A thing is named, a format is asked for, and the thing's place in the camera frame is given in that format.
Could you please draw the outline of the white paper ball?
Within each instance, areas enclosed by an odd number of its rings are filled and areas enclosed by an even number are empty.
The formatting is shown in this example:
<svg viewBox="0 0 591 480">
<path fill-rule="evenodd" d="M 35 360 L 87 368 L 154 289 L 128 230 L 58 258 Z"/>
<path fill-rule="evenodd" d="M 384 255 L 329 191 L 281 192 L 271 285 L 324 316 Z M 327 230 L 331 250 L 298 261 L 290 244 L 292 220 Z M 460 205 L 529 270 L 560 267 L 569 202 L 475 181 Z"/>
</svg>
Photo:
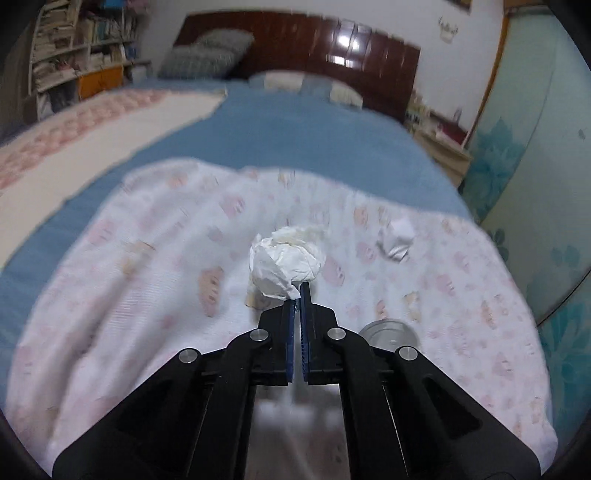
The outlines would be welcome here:
<svg viewBox="0 0 591 480">
<path fill-rule="evenodd" d="M 411 221 L 408 218 L 401 218 L 381 227 L 378 246 L 388 259 L 402 262 L 409 254 L 414 239 L 415 229 Z"/>
</svg>

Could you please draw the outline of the white tissue ball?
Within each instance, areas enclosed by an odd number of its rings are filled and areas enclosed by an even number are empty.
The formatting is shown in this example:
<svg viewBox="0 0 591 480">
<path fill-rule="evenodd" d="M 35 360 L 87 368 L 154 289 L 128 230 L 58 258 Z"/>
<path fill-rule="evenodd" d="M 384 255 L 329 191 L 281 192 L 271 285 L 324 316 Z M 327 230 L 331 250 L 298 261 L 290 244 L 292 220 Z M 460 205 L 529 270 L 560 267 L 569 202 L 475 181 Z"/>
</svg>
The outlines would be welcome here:
<svg viewBox="0 0 591 480">
<path fill-rule="evenodd" d="M 325 266 L 328 231 L 318 225 L 286 226 L 256 235 L 249 248 L 249 278 L 266 298 L 297 300 L 302 283 L 314 281 Z"/>
</svg>

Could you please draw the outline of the pink patterned folded quilt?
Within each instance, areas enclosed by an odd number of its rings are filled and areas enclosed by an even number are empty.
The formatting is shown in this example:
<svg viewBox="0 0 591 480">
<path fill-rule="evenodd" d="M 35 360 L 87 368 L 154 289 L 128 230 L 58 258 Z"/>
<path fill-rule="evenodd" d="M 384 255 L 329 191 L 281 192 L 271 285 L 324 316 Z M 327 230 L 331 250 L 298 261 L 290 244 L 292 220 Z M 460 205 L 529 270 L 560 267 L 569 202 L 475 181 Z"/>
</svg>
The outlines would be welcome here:
<svg viewBox="0 0 591 480">
<path fill-rule="evenodd" d="M 224 88 L 125 89 L 56 114 L 1 148 L 1 261 L 67 200 L 137 151 L 211 117 Z"/>
</svg>

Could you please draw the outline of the blue bed sheet mattress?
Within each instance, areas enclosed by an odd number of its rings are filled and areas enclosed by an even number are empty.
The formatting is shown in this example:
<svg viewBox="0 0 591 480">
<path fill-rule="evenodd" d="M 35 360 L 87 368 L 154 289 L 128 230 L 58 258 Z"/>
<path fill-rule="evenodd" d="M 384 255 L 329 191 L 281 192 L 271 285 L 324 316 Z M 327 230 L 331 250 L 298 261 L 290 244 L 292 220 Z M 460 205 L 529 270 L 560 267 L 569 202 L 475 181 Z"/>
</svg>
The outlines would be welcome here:
<svg viewBox="0 0 591 480">
<path fill-rule="evenodd" d="M 150 79 L 139 89 L 228 89 L 202 120 L 145 147 L 101 175 L 51 215 L 1 273 L 1 385 L 27 317 L 61 258 L 99 205 L 128 172 L 167 158 L 192 157 L 224 167 L 310 171 L 377 197 L 469 219 L 447 176 L 396 120 L 318 97 L 256 89 L 243 81 Z"/>
</svg>

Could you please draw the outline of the white blue flat pillow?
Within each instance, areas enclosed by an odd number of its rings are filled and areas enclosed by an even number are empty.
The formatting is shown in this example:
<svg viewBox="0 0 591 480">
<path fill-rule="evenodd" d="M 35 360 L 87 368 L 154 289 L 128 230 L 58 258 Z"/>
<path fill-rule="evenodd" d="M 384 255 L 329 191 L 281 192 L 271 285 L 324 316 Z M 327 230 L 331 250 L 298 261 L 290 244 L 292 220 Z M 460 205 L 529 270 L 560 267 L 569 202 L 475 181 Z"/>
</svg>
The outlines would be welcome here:
<svg viewBox="0 0 591 480">
<path fill-rule="evenodd" d="M 355 89 L 339 80 L 317 74 L 270 70 L 252 75 L 249 86 L 315 97 L 356 109 L 363 108 L 363 97 Z"/>
</svg>

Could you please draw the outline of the clear plastic cup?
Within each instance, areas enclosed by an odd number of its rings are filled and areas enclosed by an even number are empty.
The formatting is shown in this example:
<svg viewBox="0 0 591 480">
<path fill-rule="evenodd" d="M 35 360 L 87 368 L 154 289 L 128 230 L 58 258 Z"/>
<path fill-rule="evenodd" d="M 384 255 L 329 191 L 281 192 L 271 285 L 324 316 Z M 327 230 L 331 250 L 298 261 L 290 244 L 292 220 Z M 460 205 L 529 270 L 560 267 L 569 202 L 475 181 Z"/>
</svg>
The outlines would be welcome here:
<svg viewBox="0 0 591 480">
<path fill-rule="evenodd" d="M 370 346 L 395 352 L 401 347 L 410 346 L 419 349 L 420 341 L 416 332 L 397 319 L 377 320 L 360 330 L 360 335 Z"/>
</svg>

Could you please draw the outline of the cream drawer nightstand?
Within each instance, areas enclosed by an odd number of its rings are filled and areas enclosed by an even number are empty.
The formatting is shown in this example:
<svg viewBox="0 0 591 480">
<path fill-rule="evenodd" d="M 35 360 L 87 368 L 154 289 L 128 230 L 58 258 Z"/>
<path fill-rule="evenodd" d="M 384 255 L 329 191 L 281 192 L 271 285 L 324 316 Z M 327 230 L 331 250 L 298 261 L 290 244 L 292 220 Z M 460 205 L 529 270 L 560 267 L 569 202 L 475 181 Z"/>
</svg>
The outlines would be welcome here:
<svg viewBox="0 0 591 480">
<path fill-rule="evenodd" d="M 452 184 L 459 188 L 473 161 L 473 156 L 464 146 L 467 132 L 457 123 L 429 109 L 408 110 L 405 126 Z"/>
</svg>

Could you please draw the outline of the grey striped pillow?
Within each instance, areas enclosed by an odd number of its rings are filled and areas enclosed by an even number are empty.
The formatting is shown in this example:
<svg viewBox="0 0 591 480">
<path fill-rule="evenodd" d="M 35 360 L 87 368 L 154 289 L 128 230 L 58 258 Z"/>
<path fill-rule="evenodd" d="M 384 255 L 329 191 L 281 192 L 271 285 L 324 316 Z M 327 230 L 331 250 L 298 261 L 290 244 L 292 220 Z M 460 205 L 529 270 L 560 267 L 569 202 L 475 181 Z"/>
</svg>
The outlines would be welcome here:
<svg viewBox="0 0 591 480">
<path fill-rule="evenodd" d="M 222 78 L 252 46 L 252 33 L 238 29 L 214 29 L 189 45 L 173 47 L 158 71 L 168 80 Z"/>
</svg>

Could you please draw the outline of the blue floral sliding wardrobe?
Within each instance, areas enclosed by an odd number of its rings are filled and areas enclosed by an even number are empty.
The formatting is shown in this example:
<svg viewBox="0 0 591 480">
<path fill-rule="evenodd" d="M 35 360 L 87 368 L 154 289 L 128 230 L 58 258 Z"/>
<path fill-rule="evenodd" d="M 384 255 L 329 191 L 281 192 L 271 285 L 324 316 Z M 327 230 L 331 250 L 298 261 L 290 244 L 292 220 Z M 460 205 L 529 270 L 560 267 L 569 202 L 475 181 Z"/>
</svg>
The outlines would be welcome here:
<svg viewBox="0 0 591 480">
<path fill-rule="evenodd" d="M 561 448 L 590 409 L 590 70 L 550 10 L 521 9 L 462 195 L 538 326 Z"/>
</svg>

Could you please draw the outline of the dark red wooden headboard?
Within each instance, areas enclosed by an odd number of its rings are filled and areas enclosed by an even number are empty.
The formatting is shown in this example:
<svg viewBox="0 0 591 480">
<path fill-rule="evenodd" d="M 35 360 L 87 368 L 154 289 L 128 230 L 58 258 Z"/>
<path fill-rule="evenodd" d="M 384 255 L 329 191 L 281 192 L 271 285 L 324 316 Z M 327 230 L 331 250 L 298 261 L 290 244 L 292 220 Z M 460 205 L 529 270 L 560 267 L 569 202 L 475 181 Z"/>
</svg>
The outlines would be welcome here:
<svg viewBox="0 0 591 480">
<path fill-rule="evenodd" d="M 398 37 L 351 20 L 273 10 L 213 11 L 187 15 L 174 44 L 184 46 L 214 29 L 253 36 L 228 79 L 270 70 L 300 71 L 349 85 L 363 107 L 403 122 L 421 50 Z"/>
</svg>

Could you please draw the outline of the white pink patterned blanket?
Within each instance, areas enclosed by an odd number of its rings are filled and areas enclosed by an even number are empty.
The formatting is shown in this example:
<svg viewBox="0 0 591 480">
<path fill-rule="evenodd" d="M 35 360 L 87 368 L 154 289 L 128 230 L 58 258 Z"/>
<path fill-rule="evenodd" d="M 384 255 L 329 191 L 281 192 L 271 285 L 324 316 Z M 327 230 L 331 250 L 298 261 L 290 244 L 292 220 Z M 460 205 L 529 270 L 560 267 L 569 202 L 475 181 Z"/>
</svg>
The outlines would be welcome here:
<svg viewBox="0 0 591 480">
<path fill-rule="evenodd" d="M 402 262 L 378 246 L 408 218 Z M 59 261 L 27 317 L 4 412 L 44 470 L 174 353 L 224 347 L 273 306 L 249 278 L 256 235 L 328 231 L 315 302 L 359 331 L 397 319 L 422 352 L 537 456 L 558 440 L 529 307 L 473 222 L 422 211 L 301 171 L 235 171 L 192 159 L 128 173 Z"/>
</svg>

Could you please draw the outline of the white bookshelf with books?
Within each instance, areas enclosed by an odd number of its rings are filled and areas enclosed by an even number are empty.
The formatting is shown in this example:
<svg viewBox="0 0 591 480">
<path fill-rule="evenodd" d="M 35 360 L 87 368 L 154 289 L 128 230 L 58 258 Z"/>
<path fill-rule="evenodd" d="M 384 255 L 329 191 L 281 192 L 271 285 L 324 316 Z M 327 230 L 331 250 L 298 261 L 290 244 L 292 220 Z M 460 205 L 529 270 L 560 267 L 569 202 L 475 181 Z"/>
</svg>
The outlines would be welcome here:
<svg viewBox="0 0 591 480">
<path fill-rule="evenodd" d="M 27 93 L 42 120 L 75 103 L 145 78 L 140 57 L 148 1 L 47 1 L 29 56 Z"/>
</svg>

